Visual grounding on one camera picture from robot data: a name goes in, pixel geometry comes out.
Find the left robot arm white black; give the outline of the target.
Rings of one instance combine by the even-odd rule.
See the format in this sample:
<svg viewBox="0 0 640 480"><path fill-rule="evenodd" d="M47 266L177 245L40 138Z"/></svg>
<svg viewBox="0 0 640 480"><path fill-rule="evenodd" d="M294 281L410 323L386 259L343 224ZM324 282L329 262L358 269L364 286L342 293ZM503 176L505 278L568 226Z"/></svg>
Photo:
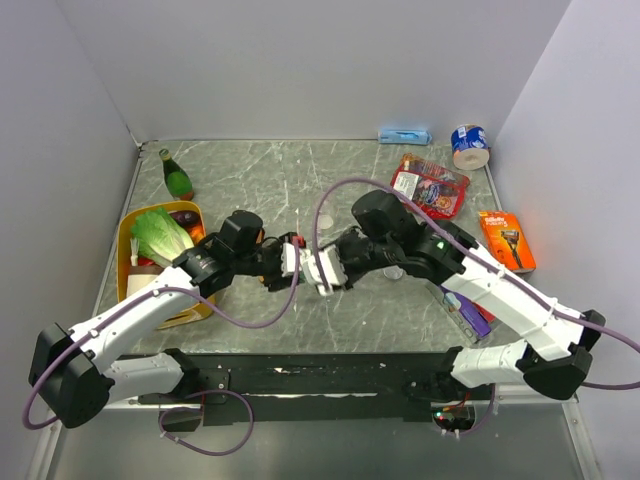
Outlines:
<svg viewBox="0 0 640 480"><path fill-rule="evenodd" d="M132 296L70 330L54 324L38 335L28 399L41 398L53 420L76 428L106 405L147 394L177 402L197 396L198 367L177 349L124 360L137 340L194 303L231 285L237 275L261 277L272 291L294 290L299 239L259 239L262 220L247 211L229 216L220 231L182 251L158 277Z"/></svg>

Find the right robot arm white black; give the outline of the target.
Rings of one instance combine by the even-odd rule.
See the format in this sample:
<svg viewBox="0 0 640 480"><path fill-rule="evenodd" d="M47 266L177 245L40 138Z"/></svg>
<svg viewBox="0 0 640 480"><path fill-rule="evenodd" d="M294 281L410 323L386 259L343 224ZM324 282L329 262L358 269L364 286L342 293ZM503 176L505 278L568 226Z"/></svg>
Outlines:
<svg viewBox="0 0 640 480"><path fill-rule="evenodd" d="M348 281L397 266L414 278L456 293L494 315L518 334L497 347L455 348L454 358L437 374L437 386L456 399L485 384L526 384L554 400L567 400L583 384L592 364L596 325L604 317L561 306L539 291L527 295L526 282L495 260L472 235L447 220L419 222L393 194L373 190L351 208L356 227L338 241Z"/></svg>

